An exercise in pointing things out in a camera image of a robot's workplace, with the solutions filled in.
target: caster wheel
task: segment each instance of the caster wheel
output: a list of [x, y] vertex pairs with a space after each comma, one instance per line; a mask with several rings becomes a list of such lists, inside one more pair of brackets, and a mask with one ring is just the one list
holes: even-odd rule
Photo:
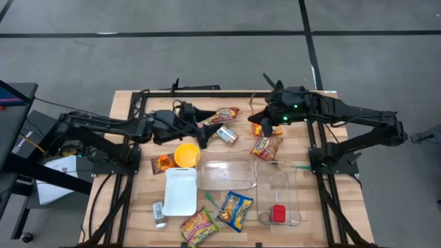
[[20, 240], [25, 242], [25, 243], [29, 243], [34, 239], [34, 236], [30, 233], [22, 233], [20, 236]]

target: wooden table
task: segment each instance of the wooden table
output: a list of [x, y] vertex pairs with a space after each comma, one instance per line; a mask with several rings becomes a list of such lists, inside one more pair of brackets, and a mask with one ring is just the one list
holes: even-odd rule
[[[328, 96], [337, 97], [335, 92], [321, 92]], [[132, 91], [117, 91], [114, 96], [110, 117], [126, 119], [130, 107]], [[150, 98], [147, 100], [146, 112], [160, 109], [171, 109], [175, 98]], [[252, 124], [247, 121], [251, 115], [251, 109], [247, 98], [180, 98], [202, 110], [216, 110], [219, 107], [239, 107], [238, 121], [228, 126], [234, 130], [240, 138], [233, 147], [228, 147], [221, 140], [213, 141], [208, 150], [237, 151], [251, 149], [256, 143], [256, 137], [252, 135]], [[262, 98], [254, 99], [254, 111], [260, 111], [265, 107]], [[340, 141], [347, 138], [345, 127], [333, 128], [334, 134]], [[333, 140], [327, 132], [327, 139]], [[283, 126], [283, 143], [278, 149], [276, 158], [291, 161], [295, 165], [309, 165], [307, 149], [310, 147], [309, 135], [306, 123], [293, 123]], [[106, 135], [106, 138], [115, 143], [122, 142], [123, 138], [117, 135]], [[195, 143], [193, 138], [184, 138], [183, 142]], [[180, 247], [183, 242], [179, 227], [189, 217], [168, 218], [167, 228], [156, 229], [152, 213], [152, 202], [163, 199], [165, 192], [165, 174], [153, 175], [150, 159], [155, 156], [173, 153], [180, 141], [172, 141], [163, 145], [155, 145], [153, 142], [141, 145], [142, 161], [139, 173], [134, 178], [130, 210], [127, 217], [127, 227], [124, 239], [124, 247]], [[83, 228], [88, 233], [90, 207], [98, 187], [105, 176], [94, 179], [90, 201], [86, 211]], [[326, 233], [323, 223], [320, 198], [318, 195], [316, 177], [309, 171], [299, 170], [296, 175], [298, 207], [302, 216], [302, 222], [297, 227], [262, 225], [258, 221], [257, 204], [254, 202], [248, 212], [247, 220], [241, 233], [237, 233], [225, 223], [217, 220], [220, 231], [209, 237], [201, 247], [255, 247], [256, 242], [261, 242], [264, 247], [326, 247]], [[112, 176], [104, 186], [96, 202], [92, 226], [96, 230], [109, 211], [112, 191], [114, 189], [115, 176]], [[373, 242], [369, 219], [367, 217], [365, 203], [359, 184], [347, 175], [336, 175], [338, 193], [342, 211], [368, 242]], [[239, 194], [256, 199], [256, 188], [238, 190]], [[198, 209], [203, 205], [208, 208], [212, 216], [217, 211], [204, 197], [204, 193], [198, 190]], [[227, 191], [211, 192], [214, 200], [220, 205]], [[339, 242], [336, 219], [331, 210], [331, 220], [336, 242]], [[115, 218], [112, 242], [116, 242], [119, 228], [119, 216]]]

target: red object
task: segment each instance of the red object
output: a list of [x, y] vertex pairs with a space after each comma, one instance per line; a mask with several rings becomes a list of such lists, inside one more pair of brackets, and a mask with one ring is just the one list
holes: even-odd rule
[[284, 223], [286, 216], [286, 209], [283, 205], [274, 205], [273, 207], [273, 221], [275, 223]]

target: tin can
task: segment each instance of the tin can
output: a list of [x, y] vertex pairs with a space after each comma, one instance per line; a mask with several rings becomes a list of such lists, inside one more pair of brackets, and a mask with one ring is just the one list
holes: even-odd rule
[[239, 135], [229, 130], [227, 127], [225, 127], [225, 125], [219, 128], [216, 133], [228, 145], [234, 145], [234, 143], [239, 139]]
[[165, 216], [163, 215], [164, 201], [157, 200], [153, 202], [152, 205], [153, 205], [153, 217], [154, 217], [154, 222], [156, 223], [156, 228], [161, 229], [166, 227], [167, 222]]

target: yellow plastic cup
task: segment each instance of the yellow plastic cup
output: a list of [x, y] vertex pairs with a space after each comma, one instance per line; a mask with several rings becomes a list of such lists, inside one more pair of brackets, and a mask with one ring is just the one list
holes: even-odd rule
[[200, 159], [201, 151], [195, 144], [183, 143], [174, 151], [174, 160], [183, 168], [195, 166]]

